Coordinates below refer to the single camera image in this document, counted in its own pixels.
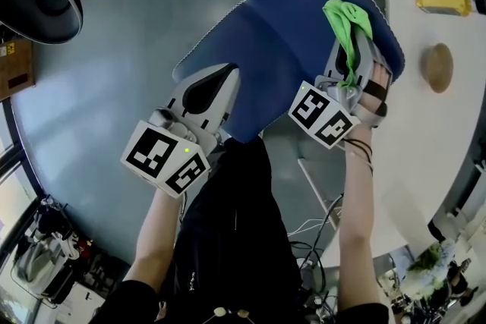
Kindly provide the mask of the heap of bags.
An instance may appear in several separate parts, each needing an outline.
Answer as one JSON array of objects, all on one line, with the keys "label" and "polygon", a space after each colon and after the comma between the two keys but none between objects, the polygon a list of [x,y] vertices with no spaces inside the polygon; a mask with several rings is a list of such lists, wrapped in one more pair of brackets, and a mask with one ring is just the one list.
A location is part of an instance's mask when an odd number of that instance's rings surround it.
[{"label": "heap of bags", "polygon": [[60,304],[72,287],[73,265],[82,251],[79,240],[65,206],[51,196],[41,200],[33,230],[14,252],[12,281],[37,300]]}]

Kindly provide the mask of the person's black clothing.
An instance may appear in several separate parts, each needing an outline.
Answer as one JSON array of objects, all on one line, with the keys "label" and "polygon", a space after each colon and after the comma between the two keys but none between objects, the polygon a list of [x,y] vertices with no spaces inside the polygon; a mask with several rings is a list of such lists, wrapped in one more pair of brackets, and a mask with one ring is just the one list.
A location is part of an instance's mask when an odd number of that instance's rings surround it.
[{"label": "person's black clothing", "polygon": [[[124,280],[89,324],[307,324],[265,144],[231,138],[225,148],[178,219],[160,291]],[[388,324],[389,317],[379,301],[338,307],[336,324]]]}]

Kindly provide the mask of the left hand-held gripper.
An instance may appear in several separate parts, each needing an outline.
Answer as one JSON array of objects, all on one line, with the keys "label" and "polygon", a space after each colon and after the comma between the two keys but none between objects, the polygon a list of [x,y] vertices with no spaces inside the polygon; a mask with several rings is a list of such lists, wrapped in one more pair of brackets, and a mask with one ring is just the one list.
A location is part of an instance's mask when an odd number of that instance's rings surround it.
[{"label": "left hand-held gripper", "polygon": [[169,108],[139,121],[121,163],[171,197],[180,197],[210,170],[217,134],[240,87],[236,64],[216,64],[182,80]]}]

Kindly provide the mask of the white table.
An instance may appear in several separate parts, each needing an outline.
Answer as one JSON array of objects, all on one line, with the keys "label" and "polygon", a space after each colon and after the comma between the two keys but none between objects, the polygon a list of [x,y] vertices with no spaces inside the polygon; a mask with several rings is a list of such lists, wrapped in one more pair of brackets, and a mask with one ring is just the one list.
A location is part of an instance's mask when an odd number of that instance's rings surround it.
[{"label": "white table", "polygon": [[[395,220],[406,203],[431,219],[443,202],[469,150],[486,86],[486,16],[428,14],[416,0],[386,2],[405,67],[390,88],[387,117],[373,132],[373,256],[405,244]],[[421,75],[423,55],[438,43],[453,57],[453,78],[443,93]]]}]

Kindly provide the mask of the cardboard box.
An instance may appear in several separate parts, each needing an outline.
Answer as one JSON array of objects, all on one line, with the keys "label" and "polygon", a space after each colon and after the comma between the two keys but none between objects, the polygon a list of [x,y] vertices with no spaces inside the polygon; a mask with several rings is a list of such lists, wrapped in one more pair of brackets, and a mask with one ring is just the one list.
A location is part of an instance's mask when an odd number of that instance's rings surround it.
[{"label": "cardboard box", "polygon": [[34,85],[33,43],[14,39],[0,44],[0,101]]}]

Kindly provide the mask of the black wrist bands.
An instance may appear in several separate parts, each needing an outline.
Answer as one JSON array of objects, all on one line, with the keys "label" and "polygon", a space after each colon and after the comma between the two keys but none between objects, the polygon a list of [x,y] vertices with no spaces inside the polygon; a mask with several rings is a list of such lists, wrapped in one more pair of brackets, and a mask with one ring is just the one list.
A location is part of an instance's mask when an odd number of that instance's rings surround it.
[{"label": "black wrist bands", "polygon": [[343,142],[346,153],[346,170],[360,162],[362,165],[369,167],[371,174],[373,174],[371,147],[366,142],[357,139],[344,139]]}]

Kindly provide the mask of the person's left forearm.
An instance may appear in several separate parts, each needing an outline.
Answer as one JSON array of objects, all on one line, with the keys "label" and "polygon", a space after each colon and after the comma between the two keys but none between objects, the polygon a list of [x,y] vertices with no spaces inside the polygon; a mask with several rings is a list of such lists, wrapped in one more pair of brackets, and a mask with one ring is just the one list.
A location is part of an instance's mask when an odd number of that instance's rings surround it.
[{"label": "person's left forearm", "polygon": [[181,200],[157,189],[138,235],[135,258],[125,281],[159,292],[172,261]]}]

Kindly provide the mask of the green cloth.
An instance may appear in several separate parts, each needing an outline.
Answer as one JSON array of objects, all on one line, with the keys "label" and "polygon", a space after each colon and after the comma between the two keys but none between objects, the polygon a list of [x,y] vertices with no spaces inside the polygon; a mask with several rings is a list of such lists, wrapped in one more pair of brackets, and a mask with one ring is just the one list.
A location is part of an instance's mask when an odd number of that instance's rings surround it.
[{"label": "green cloth", "polygon": [[358,5],[342,0],[328,0],[323,6],[323,13],[346,54],[346,68],[349,72],[344,81],[338,82],[338,86],[353,87],[357,59],[357,50],[352,43],[353,27],[359,27],[367,38],[373,39],[368,13]]}]

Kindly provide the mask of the yellow bottle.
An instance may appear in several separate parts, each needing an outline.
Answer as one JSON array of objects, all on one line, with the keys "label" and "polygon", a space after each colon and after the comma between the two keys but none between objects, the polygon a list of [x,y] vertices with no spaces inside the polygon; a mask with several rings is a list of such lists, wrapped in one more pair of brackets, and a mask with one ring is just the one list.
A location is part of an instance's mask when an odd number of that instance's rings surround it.
[{"label": "yellow bottle", "polygon": [[466,17],[471,13],[486,15],[486,0],[415,0],[423,12]]}]

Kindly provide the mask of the person's right forearm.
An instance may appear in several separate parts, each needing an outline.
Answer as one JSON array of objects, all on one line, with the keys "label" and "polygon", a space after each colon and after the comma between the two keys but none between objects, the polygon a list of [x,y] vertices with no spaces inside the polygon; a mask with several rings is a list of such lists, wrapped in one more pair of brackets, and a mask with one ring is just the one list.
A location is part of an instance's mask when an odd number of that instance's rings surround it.
[{"label": "person's right forearm", "polygon": [[[358,125],[348,138],[371,146],[371,129]],[[373,175],[357,162],[346,170],[342,213],[339,223],[338,307],[347,310],[380,301],[371,254],[374,225]]]}]

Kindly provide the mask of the person's right hand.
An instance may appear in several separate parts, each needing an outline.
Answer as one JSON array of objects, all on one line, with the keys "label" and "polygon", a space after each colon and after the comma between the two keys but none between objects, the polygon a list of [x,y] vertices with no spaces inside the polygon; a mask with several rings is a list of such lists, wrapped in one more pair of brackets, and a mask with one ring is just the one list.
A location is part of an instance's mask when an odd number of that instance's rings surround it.
[{"label": "person's right hand", "polygon": [[352,110],[361,123],[376,128],[387,116],[387,96],[392,80],[388,67],[375,61],[371,76]]}]

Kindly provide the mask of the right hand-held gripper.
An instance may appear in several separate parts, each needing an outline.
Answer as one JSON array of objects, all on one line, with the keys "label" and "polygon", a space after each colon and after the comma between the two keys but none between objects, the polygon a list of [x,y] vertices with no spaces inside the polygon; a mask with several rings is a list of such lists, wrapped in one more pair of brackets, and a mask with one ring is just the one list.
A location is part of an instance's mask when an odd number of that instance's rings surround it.
[{"label": "right hand-held gripper", "polygon": [[323,75],[314,83],[304,81],[289,109],[289,117],[312,139],[333,148],[360,123],[352,113],[371,79],[374,63],[380,60],[378,47],[365,32],[354,32],[355,79],[358,87],[339,84],[348,77],[347,54],[335,39]]}]

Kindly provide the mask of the pale flower bouquet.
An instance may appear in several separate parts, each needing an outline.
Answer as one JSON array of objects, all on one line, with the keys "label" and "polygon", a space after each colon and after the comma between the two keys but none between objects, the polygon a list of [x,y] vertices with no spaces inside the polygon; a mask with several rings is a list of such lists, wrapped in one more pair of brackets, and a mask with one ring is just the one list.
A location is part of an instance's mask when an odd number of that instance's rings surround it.
[{"label": "pale flower bouquet", "polygon": [[456,244],[451,239],[435,242],[407,268],[400,282],[403,294],[412,300],[428,299],[443,287],[449,264],[453,261]]}]

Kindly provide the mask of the blue chair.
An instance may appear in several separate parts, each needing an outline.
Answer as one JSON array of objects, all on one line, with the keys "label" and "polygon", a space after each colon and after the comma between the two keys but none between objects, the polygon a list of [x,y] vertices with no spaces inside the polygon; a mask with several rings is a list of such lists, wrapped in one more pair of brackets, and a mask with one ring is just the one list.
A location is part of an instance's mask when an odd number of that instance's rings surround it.
[{"label": "blue chair", "polygon": [[[225,131],[246,143],[284,115],[303,81],[324,72],[335,41],[323,12],[328,0],[242,0],[175,66],[183,80],[216,64],[233,63],[241,85]],[[363,8],[373,40],[399,77],[403,51],[374,0],[343,0]]]}]

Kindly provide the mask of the brown round fruit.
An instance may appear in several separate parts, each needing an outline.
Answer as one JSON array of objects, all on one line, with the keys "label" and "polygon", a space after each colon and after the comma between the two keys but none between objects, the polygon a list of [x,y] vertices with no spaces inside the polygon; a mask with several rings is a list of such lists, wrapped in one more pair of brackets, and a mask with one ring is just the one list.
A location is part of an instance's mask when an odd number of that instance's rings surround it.
[{"label": "brown round fruit", "polygon": [[453,57],[449,47],[438,43],[427,47],[421,54],[422,78],[435,93],[443,93],[453,78]]}]

